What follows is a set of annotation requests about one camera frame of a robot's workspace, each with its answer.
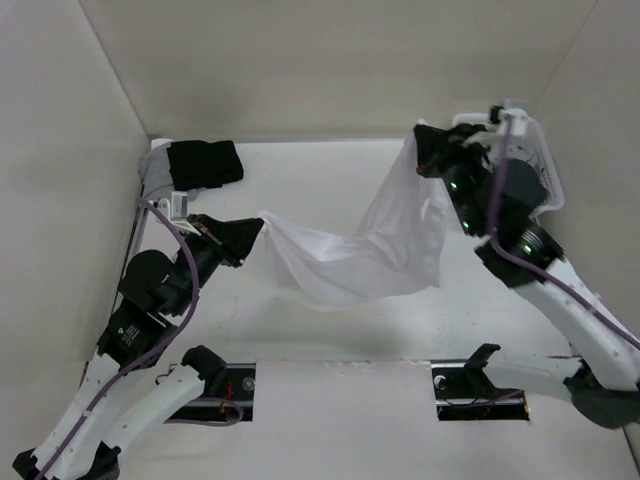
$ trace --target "cloth fold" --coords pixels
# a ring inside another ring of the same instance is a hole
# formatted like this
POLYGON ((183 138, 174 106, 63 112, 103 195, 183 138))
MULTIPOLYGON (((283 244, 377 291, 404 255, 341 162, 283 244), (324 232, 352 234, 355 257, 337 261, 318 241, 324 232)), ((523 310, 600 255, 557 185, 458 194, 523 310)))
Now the cloth fold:
POLYGON ((272 273, 285 296, 340 309, 439 284, 449 204, 440 180, 416 173, 417 156, 411 132, 352 236, 259 214, 272 273))

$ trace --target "enclosure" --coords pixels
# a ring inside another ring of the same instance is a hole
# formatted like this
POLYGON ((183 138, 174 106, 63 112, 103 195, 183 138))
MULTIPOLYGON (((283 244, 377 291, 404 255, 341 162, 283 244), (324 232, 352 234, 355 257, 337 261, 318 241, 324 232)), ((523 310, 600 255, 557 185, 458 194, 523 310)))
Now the enclosure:
MULTIPOLYGON (((417 119, 444 127, 521 98, 566 196, 543 225, 640 334, 638 18, 634 0, 0 1, 3 478, 80 382, 158 136, 236 142, 246 178, 193 211, 269 209, 348 234, 417 119)), ((175 251, 151 221, 138 240, 175 251)), ((530 397, 531 422, 415 416, 434 411, 428 360, 483 342, 568 352, 473 245, 451 218, 440 289, 318 312, 264 297, 259 240, 242 269, 212 278, 158 366, 196 342, 257 361, 254 421, 165 426, 122 478, 638 478, 640 433, 553 399, 530 397)))

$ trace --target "white plastic holder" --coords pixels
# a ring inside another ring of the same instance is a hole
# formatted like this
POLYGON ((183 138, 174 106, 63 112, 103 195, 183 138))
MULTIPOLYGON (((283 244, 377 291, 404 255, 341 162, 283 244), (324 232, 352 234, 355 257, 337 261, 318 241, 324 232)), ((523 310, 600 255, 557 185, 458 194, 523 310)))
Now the white plastic holder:
MULTIPOLYGON (((515 110, 517 108, 509 108, 507 113, 513 114, 512 112, 515 110)), ((461 123, 483 124, 489 130, 496 131, 495 125, 489 122, 489 115, 486 113, 460 113, 453 117, 452 125, 454 127, 461 123)), ((518 126, 518 123, 518 121, 514 122, 512 128, 514 135, 508 147, 509 158, 525 161, 535 168, 542 185, 549 192, 547 200, 536 209, 533 216, 537 217, 543 212, 560 210, 565 203, 564 192, 542 127, 535 118, 529 116, 527 116, 524 130, 518 126), (516 131, 524 132, 524 135, 515 135, 516 131)), ((495 140, 491 143, 492 148, 488 154, 489 162, 493 165, 497 163, 502 139, 502 136, 498 134, 499 128, 495 133, 495 140)))

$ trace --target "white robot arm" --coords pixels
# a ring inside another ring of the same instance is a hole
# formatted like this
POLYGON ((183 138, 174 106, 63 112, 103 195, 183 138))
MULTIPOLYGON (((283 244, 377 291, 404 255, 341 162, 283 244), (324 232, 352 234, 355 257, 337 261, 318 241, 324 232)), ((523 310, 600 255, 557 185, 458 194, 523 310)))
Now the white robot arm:
MULTIPOLYGON (((507 158, 510 135, 526 133, 526 112, 494 107, 489 118, 494 124, 489 128, 461 124, 444 131, 417 125, 417 172, 444 181, 464 232, 490 237, 476 249, 485 267, 544 313, 578 355, 503 355, 495 353, 500 346, 483 345, 448 372, 471 398, 499 399, 520 389, 570 401, 605 428, 636 422, 640 341, 601 305, 562 248, 529 218, 547 192, 531 166, 507 158), (483 143, 496 137, 503 139, 502 158, 492 168, 483 143)), ((444 378, 440 375, 441 385, 444 378)))

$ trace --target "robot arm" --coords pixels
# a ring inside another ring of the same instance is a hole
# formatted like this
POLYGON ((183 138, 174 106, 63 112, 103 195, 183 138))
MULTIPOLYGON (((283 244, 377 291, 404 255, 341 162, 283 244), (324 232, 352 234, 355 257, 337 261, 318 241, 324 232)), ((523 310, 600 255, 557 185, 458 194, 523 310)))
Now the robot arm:
MULTIPOLYGON (((152 205, 146 206, 162 217, 152 205)), ((173 230, 183 250, 174 261, 150 250, 129 262, 118 285, 122 302, 97 342, 70 407, 42 445, 14 461, 22 478, 115 479, 119 455, 222 378, 226 368, 222 359, 197 347, 141 405, 116 420, 146 370, 188 323, 199 286, 220 264, 242 265, 263 221, 218 222, 206 215, 191 215, 173 218, 171 224, 183 232, 184 238, 173 230), (179 326, 165 317, 182 315, 190 304, 179 326)))
POLYGON ((506 158, 510 134, 526 132, 526 113, 494 107, 489 118, 489 128, 417 125, 417 173, 443 180, 463 231, 491 236, 476 249, 485 267, 544 313, 580 357, 501 355, 500 346, 483 345, 452 377, 482 398, 518 388, 571 401, 605 428, 637 422, 640 341, 600 304, 562 248, 529 218, 546 190, 531 166, 506 158), (493 169, 483 142, 496 137, 504 138, 503 159, 493 169))

